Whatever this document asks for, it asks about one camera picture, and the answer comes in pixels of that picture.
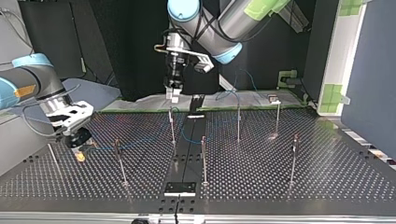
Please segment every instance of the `perforated metal table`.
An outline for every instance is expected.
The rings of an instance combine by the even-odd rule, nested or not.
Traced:
[[[8,212],[72,212],[396,220],[394,171],[310,109],[282,110],[277,138],[275,110],[242,111],[239,144],[234,111],[206,112],[198,120],[178,113],[175,121],[176,148],[166,113],[99,115],[88,127],[99,148],[86,162],[53,146],[60,170],[43,148],[0,177],[0,218]],[[290,184],[296,133],[301,149]],[[201,184],[203,135],[207,187]],[[116,137],[125,148],[128,188],[112,151]],[[195,197],[165,197],[169,182],[196,183]]]

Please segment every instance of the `small metal part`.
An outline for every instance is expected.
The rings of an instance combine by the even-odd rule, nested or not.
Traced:
[[[176,139],[175,139],[175,127],[174,127],[172,106],[169,109],[169,122],[171,124],[171,130],[172,130],[172,143],[175,146],[176,145]]]
[[[119,138],[116,138],[116,141],[114,143],[114,151],[115,151],[116,160],[119,161],[120,168],[122,171],[122,178],[123,178],[122,185],[124,187],[128,187],[129,183],[128,183],[128,180],[126,179],[125,168],[122,163],[122,150],[120,149],[120,139]]]
[[[209,183],[207,182],[207,177],[206,177],[206,139],[205,136],[202,137],[202,141],[201,141],[201,147],[202,147],[202,160],[204,162],[204,186],[208,186]]]
[[[195,182],[169,182],[165,187],[165,197],[195,197]]]
[[[300,150],[300,137],[298,134],[294,135],[293,146],[291,149],[293,152],[293,164],[291,166],[290,188],[292,188],[292,186],[294,185],[294,171],[295,171],[295,165],[296,165],[296,158],[298,155],[298,151]]]

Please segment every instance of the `robotic arm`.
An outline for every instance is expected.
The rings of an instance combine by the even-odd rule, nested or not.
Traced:
[[[203,7],[202,0],[168,0],[171,29],[164,44],[155,46],[167,54],[164,85],[167,99],[177,103],[183,88],[183,72],[193,64],[207,73],[214,65],[209,56],[191,51],[195,39],[214,59],[230,63],[242,50],[244,37],[267,15],[278,13],[290,0],[234,0],[219,19]]]
[[[63,135],[66,145],[84,161],[86,143],[92,136],[82,126],[91,120],[93,107],[86,102],[72,102],[45,55],[33,54],[12,63],[13,69],[0,71],[0,110],[35,97],[55,130],[45,136]]]

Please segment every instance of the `black cable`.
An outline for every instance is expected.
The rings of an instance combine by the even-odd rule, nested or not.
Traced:
[[[197,28],[195,29],[195,34],[194,37],[192,38],[192,40],[198,40],[199,37],[197,37],[199,29],[201,29],[201,23],[202,23],[202,16],[204,13],[204,0],[200,1],[201,5],[200,5],[200,9],[199,9],[199,19],[198,19],[198,24],[197,24]]]
[[[191,46],[190,42],[186,39],[186,37],[184,37],[184,36],[181,34],[181,32],[179,31],[179,29],[176,28],[176,26],[175,26],[175,24],[173,23],[172,18],[171,18],[170,16],[169,16],[169,21],[171,22],[172,28],[176,30],[176,32],[177,32],[178,35],[180,35],[180,38],[182,38],[182,39],[187,43],[187,45],[189,45],[190,49],[192,49],[192,46]]]
[[[104,83],[100,78],[99,78],[99,76],[95,73],[95,72],[93,72],[93,70],[85,63],[85,66],[87,67],[87,69],[91,72],[91,74],[95,77],[95,82],[98,82],[99,81],[99,83],[100,84],[105,84],[106,85],[106,83]]]
[[[209,19],[207,18],[206,14],[204,13],[204,18],[206,20],[206,22],[209,22]],[[219,35],[221,38],[233,42],[233,43],[244,43],[244,42],[248,42],[250,40],[252,40],[253,38],[255,38],[256,36],[258,36],[268,25],[268,23],[271,21],[272,17],[270,17],[270,19],[262,26],[262,28],[260,28],[260,30],[258,32],[256,32],[256,34],[246,38],[246,39],[235,39],[235,38],[230,38],[228,36],[226,36],[225,34],[223,34],[221,31],[219,31],[217,28],[215,28],[212,24],[210,24],[210,28],[212,28],[212,30]]]
[[[305,84],[304,84],[304,82],[303,82],[303,79],[302,79],[301,77],[300,77],[300,81],[301,81],[301,85],[302,85],[303,88],[304,88],[305,93],[308,95],[309,98],[311,98],[312,103],[314,103],[315,107],[318,108],[317,103],[315,103],[314,98],[312,98],[312,96],[309,94],[308,90],[307,90],[306,87],[305,87]]]
[[[107,82],[110,80],[110,78],[113,77],[113,76],[111,76],[111,75],[113,75],[113,73],[114,73],[114,71],[111,71],[111,73],[108,74],[108,76],[107,76],[107,78],[106,78],[106,81],[105,81],[106,84],[107,84]]]
[[[1,65],[6,65],[6,64],[12,64],[12,63],[0,63],[0,66],[1,66]]]

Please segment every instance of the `metal post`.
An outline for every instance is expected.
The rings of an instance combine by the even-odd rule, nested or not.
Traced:
[[[276,128],[275,128],[275,134],[277,136],[277,131],[278,131],[278,126],[279,126],[279,115],[280,115],[280,102],[277,105],[277,112],[276,112]]]
[[[58,169],[59,175],[62,177],[61,167],[59,166],[59,162],[55,156],[55,152],[53,151],[52,145],[50,143],[47,143],[47,146],[49,147],[50,155],[52,156],[52,159],[55,162],[55,165],[56,165],[56,168]]]
[[[241,141],[241,107],[238,106],[238,143]]]
[[[175,128],[174,128],[174,120],[173,120],[173,113],[172,107],[169,109],[169,122],[171,123],[171,130],[172,130],[172,143],[175,146],[176,139],[175,139]]]
[[[129,183],[128,183],[128,180],[126,179],[125,168],[124,168],[123,163],[122,163],[122,151],[120,149],[120,139],[119,138],[116,138],[116,141],[114,143],[114,151],[115,151],[115,154],[116,154],[116,159],[119,161],[120,168],[121,168],[121,171],[122,171],[122,178],[123,178],[122,185],[126,188],[126,187],[129,186]]]
[[[294,135],[293,139],[293,164],[291,166],[291,175],[290,175],[290,188],[294,185],[294,171],[295,171],[295,165],[296,165],[296,158],[297,158],[297,153],[300,150],[300,137],[298,134]]]
[[[202,137],[202,141],[201,141],[201,146],[202,146],[202,159],[204,162],[204,186],[208,186],[209,183],[207,182],[207,177],[206,177],[206,142],[205,142],[205,137]]]

